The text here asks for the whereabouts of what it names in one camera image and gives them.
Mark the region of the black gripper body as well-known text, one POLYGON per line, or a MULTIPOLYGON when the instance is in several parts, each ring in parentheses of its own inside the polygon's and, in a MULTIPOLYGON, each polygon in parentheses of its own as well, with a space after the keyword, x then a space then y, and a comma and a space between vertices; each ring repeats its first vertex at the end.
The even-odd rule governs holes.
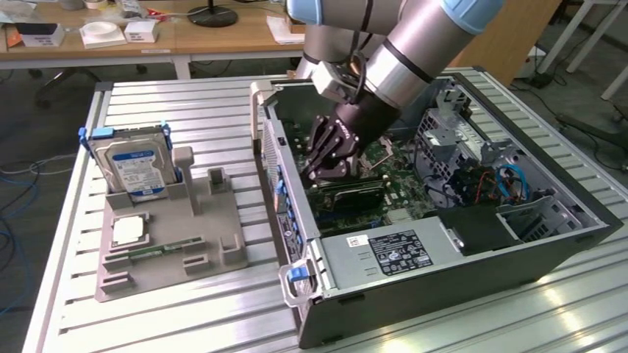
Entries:
POLYGON ((402 111, 375 94, 364 93, 356 103, 338 104, 334 118, 339 118, 351 135, 359 137, 358 147, 364 149, 388 131, 402 111))

